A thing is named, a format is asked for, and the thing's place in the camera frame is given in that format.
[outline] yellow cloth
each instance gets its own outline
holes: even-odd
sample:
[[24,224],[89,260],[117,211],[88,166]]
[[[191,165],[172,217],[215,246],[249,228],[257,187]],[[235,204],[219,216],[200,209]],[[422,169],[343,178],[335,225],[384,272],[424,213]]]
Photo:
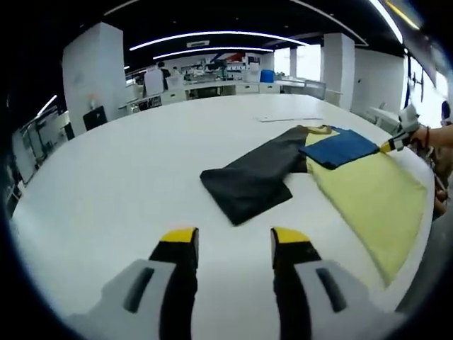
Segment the yellow cloth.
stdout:
[[[306,145],[332,135],[309,134]],[[325,169],[308,158],[307,166],[319,188],[366,246],[389,285],[417,236],[426,188],[382,153],[335,170]]]

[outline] human hand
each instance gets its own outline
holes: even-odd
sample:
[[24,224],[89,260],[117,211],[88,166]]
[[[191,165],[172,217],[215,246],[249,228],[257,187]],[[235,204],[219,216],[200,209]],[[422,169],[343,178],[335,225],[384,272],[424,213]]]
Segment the human hand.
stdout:
[[426,134],[428,133],[428,129],[424,126],[421,126],[418,128],[417,131],[413,133],[411,136],[411,142],[415,142],[415,140],[420,140],[420,143],[422,144],[423,147],[426,147],[425,142],[426,142]]

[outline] black cloth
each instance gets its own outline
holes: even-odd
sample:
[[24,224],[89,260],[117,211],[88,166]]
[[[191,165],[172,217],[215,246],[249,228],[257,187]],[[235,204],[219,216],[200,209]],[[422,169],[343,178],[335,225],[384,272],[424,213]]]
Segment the black cloth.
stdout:
[[306,158],[299,148],[307,135],[305,127],[296,126],[223,169],[201,173],[203,185],[233,225],[292,197],[283,179],[290,172],[306,172]]

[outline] blue cloth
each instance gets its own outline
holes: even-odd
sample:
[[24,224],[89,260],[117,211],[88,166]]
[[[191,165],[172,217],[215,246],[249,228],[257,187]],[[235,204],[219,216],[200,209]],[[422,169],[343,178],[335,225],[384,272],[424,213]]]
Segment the blue cloth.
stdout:
[[309,146],[302,146],[299,151],[327,169],[336,169],[379,151],[379,147],[375,143],[352,130],[344,130],[339,127],[335,127],[334,130],[339,135],[320,140]]

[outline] folded garment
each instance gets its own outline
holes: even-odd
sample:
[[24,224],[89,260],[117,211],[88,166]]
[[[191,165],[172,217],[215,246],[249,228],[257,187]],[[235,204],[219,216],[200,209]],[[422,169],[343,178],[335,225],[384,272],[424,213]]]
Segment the folded garment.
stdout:
[[310,131],[326,134],[331,129],[296,126],[223,169],[201,173],[203,185],[231,223],[240,225],[292,197],[283,178],[290,172],[306,172],[299,148]]
[[[324,137],[310,134],[306,145],[337,136],[320,141]],[[426,188],[393,158],[381,152],[334,171],[310,158],[306,163],[318,187],[360,238],[385,284],[390,285],[420,229]]]
[[335,127],[337,135],[320,140],[312,145],[302,145],[299,150],[326,169],[339,166],[356,159],[375,154],[379,147],[375,143],[352,130]]

